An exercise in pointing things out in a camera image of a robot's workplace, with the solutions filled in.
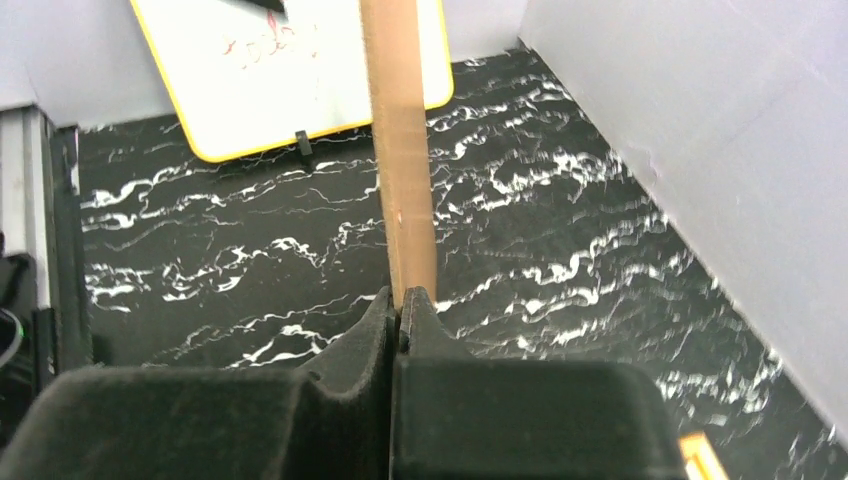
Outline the brown cardboard backing board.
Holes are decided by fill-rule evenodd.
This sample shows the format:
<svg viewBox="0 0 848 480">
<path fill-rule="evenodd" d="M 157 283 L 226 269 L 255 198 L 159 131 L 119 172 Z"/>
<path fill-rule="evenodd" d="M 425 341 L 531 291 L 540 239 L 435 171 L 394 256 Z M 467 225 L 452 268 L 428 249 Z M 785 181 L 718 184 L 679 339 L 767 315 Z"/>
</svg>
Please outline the brown cardboard backing board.
<svg viewBox="0 0 848 480">
<path fill-rule="evenodd" d="M 407 289 L 436 291 L 436 240 L 417 3 L 362 1 L 380 201 L 396 310 Z"/>
</svg>

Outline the yellow wooden picture frame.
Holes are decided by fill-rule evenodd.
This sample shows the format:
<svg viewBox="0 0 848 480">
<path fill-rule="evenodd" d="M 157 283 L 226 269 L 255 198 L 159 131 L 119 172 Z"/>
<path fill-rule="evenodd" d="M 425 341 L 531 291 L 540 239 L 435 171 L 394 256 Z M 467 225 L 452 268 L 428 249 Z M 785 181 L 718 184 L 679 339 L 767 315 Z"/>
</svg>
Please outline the yellow wooden picture frame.
<svg viewBox="0 0 848 480">
<path fill-rule="evenodd" d="M 681 437 L 679 445 L 688 480 L 729 479 L 704 432 L 693 432 Z"/>
</svg>

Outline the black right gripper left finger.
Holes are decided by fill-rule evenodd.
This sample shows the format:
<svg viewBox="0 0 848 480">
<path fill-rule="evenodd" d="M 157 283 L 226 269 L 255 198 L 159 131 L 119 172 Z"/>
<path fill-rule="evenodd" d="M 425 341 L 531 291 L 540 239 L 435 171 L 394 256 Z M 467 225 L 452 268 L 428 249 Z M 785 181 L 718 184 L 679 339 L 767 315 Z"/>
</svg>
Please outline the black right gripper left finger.
<svg viewBox="0 0 848 480">
<path fill-rule="evenodd" d="M 5 479 L 385 479 L 395 321 L 382 289 L 293 369 L 80 369 L 36 400 Z"/>
</svg>

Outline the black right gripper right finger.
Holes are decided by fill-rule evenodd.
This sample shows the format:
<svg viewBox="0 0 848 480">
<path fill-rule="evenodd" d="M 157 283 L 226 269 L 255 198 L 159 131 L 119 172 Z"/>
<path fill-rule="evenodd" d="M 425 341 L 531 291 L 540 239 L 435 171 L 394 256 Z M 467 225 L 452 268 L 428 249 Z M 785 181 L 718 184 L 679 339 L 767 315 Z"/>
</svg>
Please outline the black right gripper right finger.
<svg viewBox="0 0 848 480">
<path fill-rule="evenodd" d="M 407 290 L 394 374 L 396 479 L 682 479 L 664 400 L 619 362 L 486 359 Z"/>
</svg>

